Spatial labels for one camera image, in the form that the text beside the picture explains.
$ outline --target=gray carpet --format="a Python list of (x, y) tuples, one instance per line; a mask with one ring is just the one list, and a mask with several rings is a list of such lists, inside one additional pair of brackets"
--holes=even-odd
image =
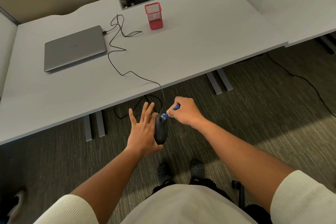
[[(329, 55), (315, 40), (279, 48), (270, 55), (292, 73), (308, 78), (336, 113), (336, 55)], [(336, 118), (313, 88), (289, 76), (266, 55), (225, 67), (224, 71), (233, 91), (216, 96), (207, 77), (199, 76), (164, 89), (165, 109), (177, 95), (192, 97), (209, 120), (336, 192)], [(136, 102), (134, 99), (118, 105), (116, 111), (127, 113)], [(15, 223), (33, 223), (58, 198), (124, 149), (129, 120), (117, 119), (113, 108), (104, 110), (103, 116), (107, 136), (95, 136), (89, 143), (85, 142), (82, 120), (78, 119), (0, 146), (2, 192), (21, 185), (28, 188), (27, 200)], [(158, 185), (156, 169), (162, 160), (171, 164), (178, 183), (187, 183), (188, 164), (194, 157), (206, 163), (206, 176), (237, 202), (237, 192), (230, 188), (232, 174), (203, 136), (170, 120), (164, 150), (140, 162), (110, 223), (120, 223)], [(247, 195), (247, 202), (254, 199)]]

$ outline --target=desk surface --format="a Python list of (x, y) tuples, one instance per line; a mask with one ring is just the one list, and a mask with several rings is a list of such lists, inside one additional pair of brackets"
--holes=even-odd
[[(96, 25), (111, 28), (116, 14), (134, 38), (116, 37), (126, 52), (110, 55), (163, 87), (230, 65), (287, 42), (246, 0), (158, 0), (163, 28), (151, 31), (144, 5), (121, 11), (118, 0), (101, 0), (64, 16), (19, 25), (0, 104), (0, 144), (158, 90), (132, 74), (120, 76), (107, 56), (48, 74), (44, 43)], [(105, 36), (107, 49), (113, 36)]]
[(336, 31), (336, 0), (264, 0), (259, 12), (283, 31), (288, 46)]

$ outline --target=metal desk leg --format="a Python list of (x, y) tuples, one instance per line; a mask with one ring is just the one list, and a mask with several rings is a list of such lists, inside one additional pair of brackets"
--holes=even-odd
[(333, 42), (331, 42), (328, 38), (327, 35), (323, 35), (320, 36), (319, 39), (323, 42), (323, 44), (325, 44), (326, 49), (329, 49), (331, 54), (335, 54), (336, 53), (336, 46), (334, 45)]
[(219, 74), (222, 82), (224, 83), (224, 86), (225, 86), (226, 90), (227, 91), (233, 90), (233, 87), (232, 87), (229, 79), (227, 78), (226, 74), (224, 73), (223, 69), (220, 68), (220, 69), (217, 69), (216, 71)]
[(220, 86), (218, 85), (218, 83), (217, 83), (215, 77), (213, 76), (212, 72), (206, 73), (206, 75), (207, 75), (213, 89), (215, 90), (216, 95), (222, 94), (222, 90), (221, 90)]
[(103, 122), (103, 115), (101, 111), (96, 112), (97, 126), (98, 126), (98, 135), (99, 137), (105, 136), (105, 128)]
[(85, 130), (85, 140), (88, 142), (92, 140), (90, 116), (89, 115), (84, 116), (83, 121)]

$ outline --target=computer mouse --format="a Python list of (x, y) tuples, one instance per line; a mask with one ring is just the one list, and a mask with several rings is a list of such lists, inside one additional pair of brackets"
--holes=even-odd
[(158, 115), (155, 119), (154, 139), (158, 145), (164, 144), (168, 138), (168, 119)]

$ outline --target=black shoe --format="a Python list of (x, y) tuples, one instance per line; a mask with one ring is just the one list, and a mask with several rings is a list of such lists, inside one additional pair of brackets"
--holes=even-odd
[(22, 189), (16, 193), (14, 197), (4, 199), (0, 213), (1, 224), (11, 223), (12, 220), (18, 215), (23, 203), (25, 192), (26, 190)]
[(204, 179), (205, 177), (204, 164), (198, 159), (194, 158), (190, 162), (190, 175), (191, 175), (191, 179), (195, 179), (195, 178)]
[(160, 184), (164, 184), (166, 181), (173, 180), (173, 175), (167, 162), (161, 163), (157, 168), (157, 179), (159, 180)]

